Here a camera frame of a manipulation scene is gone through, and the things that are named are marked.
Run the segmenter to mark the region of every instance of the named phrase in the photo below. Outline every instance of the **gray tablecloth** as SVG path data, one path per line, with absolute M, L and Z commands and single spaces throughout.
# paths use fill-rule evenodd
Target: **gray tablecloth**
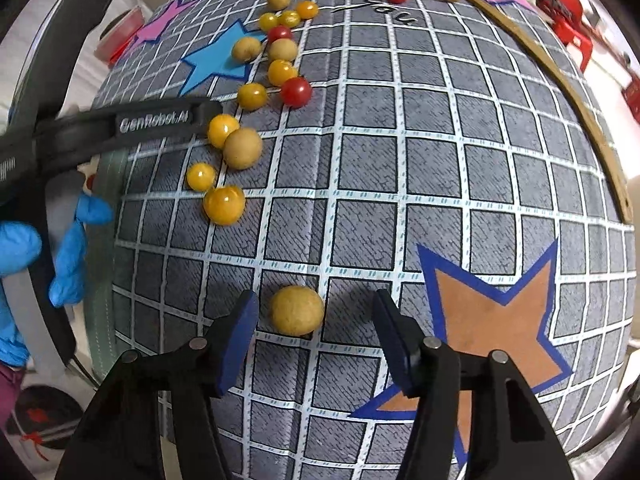
M 158 41 L 127 52 L 95 106 L 178 95 L 196 77 L 181 59 L 237 20 L 256 29 L 266 11 L 265 0 L 179 3 L 193 1 Z M 510 352 L 536 348 L 544 366 L 557 367 L 528 380 L 564 448 L 575 449 L 616 386 L 635 258 L 632 229 L 620 223 L 567 100 L 464 2 L 408 0 L 389 10 L 383 0 L 313 1 L 318 17 L 294 32 L 295 65 L 314 87 L 307 106 L 282 107 L 270 89 L 265 107 L 242 111 L 235 97 L 243 82 L 219 76 L 190 91 L 260 131 L 254 168 L 229 171 L 204 138 L 103 156 L 95 190 L 118 214 L 111 233 L 91 231 L 87 308 L 98 370 L 132 346 L 176 348 L 252 288 L 261 302 L 255 345 L 235 387 L 214 403 L 231 469 L 254 480 L 393 479 L 413 413 L 385 404 L 398 398 L 370 321 L 370 292 L 388 288 L 425 332 L 464 340 L 454 289 L 490 298 L 494 314 L 498 304 L 518 307 L 528 320 L 534 304 L 546 308 L 535 324 L 512 320 L 498 332 L 528 330 Z M 545 23 L 515 4 L 502 10 L 545 47 L 610 139 L 593 93 Z M 250 80 L 268 86 L 268 62 L 249 67 Z M 219 171 L 219 184 L 244 189 L 238 224 L 209 224 L 201 195 L 185 188 L 186 168 L 201 161 Z M 547 271 L 550 284 L 537 282 L 521 301 Z M 435 280 L 427 289 L 425 276 Z M 279 336 L 268 320 L 270 297 L 292 283 L 326 301 L 323 327 L 307 338 Z M 497 333 L 476 336 L 503 343 Z M 161 415 L 172 438 L 168 395 Z M 458 471 L 454 460 L 452 478 Z

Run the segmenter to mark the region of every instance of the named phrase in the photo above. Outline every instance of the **orange star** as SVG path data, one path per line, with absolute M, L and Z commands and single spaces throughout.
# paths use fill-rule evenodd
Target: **orange star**
M 554 242 L 510 290 L 502 292 L 418 246 L 434 335 L 459 352 L 487 356 L 491 350 L 504 350 L 535 392 L 567 377 L 571 368 L 545 335 L 554 305 L 557 249 Z M 413 418 L 418 399 L 407 399 L 397 386 L 391 388 L 394 390 L 386 390 L 352 416 Z M 458 430 L 462 449 L 457 449 L 456 455 L 461 463 L 468 450 L 470 417 L 471 392 L 460 392 Z

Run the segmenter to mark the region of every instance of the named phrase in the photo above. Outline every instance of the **blue star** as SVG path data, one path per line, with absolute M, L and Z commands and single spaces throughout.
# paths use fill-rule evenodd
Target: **blue star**
M 231 57 L 234 43 L 243 36 L 252 36 L 259 41 L 267 37 L 261 30 L 246 30 L 242 21 L 236 20 L 207 46 L 183 57 L 180 61 L 190 65 L 192 69 L 178 95 L 185 95 L 211 76 L 248 81 L 251 70 L 249 64 L 238 63 Z

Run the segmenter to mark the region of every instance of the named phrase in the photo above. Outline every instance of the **blue glove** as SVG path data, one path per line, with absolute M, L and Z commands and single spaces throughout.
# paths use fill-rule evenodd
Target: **blue glove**
M 111 207 L 102 199 L 87 196 L 78 198 L 76 220 L 63 237 L 54 260 L 56 276 L 49 287 L 51 303 L 60 307 L 74 304 L 84 296 L 84 255 L 86 236 L 83 223 L 106 224 L 113 220 Z M 0 278 L 25 269 L 42 249 L 36 229 L 18 222 L 0 222 Z M 0 362 L 21 367 L 29 359 L 29 351 L 15 325 L 0 283 Z

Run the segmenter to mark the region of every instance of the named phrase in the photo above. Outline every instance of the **yellow cherry tomato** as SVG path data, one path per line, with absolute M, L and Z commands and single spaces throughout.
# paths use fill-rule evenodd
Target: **yellow cherry tomato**
M 248 170 L 262 155 L 262 139 L 254 128 L 240 128 L 229 135 L 222 158 L 232 170 Z
M 318 6 L 307 0 L 296 5 L 296 12 L 301 20 L 310 20 L 318 15 Z
M 253 112 L 267 102 L 267 91 L 260 83 L 247 83 L 238 90 L 238 104 Z
M 202 202 L 204 212 L 217 225 L 236 223 L 244 212 L 244 192 L 238 186 L 209 189 Z
M 269 70 L 267 71 L 267 77 L 269 78 L 269 83 L 280 87 L 284 85 L 286 80 L 292 77 L 298 77 L 298 69 L 289 61 L 276 59 L 275 61 L 271 61 Z
M 265 12 L 258 18 L 258 27 L 263 32 L 269 32 L 278 25 L 278 17 L 273 12 Z
M 278 17 L 278 22 L 285 27 L 294 28 L 300 24 L 300 15 L 295 10 L 285 10 Z
M 198 162 L 187 170 L 187 184 L 194 191 L 205 192 L 213 186 L 215 180 L 216 170 L 204 162 Z
M 240 123 L 235 117 L 228 114 L 216 115 L 209 121 L 207 138 L 214 148 L 221 150 L 229 134 L 239 127 Z

